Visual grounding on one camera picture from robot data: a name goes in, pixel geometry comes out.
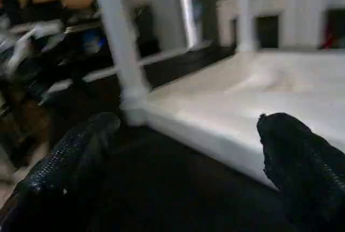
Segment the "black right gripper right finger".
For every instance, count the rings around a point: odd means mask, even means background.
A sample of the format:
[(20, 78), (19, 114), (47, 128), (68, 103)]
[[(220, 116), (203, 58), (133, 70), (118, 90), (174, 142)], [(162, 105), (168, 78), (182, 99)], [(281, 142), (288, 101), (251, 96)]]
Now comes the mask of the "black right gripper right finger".
[(300, 231), (344, 231), (344, 153), (286, 113), (261, 114), (264, 173)]

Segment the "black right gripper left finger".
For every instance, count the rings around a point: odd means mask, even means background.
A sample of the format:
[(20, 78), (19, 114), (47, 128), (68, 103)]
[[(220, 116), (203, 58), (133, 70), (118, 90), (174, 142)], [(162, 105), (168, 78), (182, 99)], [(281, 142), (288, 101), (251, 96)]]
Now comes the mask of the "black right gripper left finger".
[(86, 231), (120, 123), (103, 112), (71, 128), (17, 183), (1, 231)]

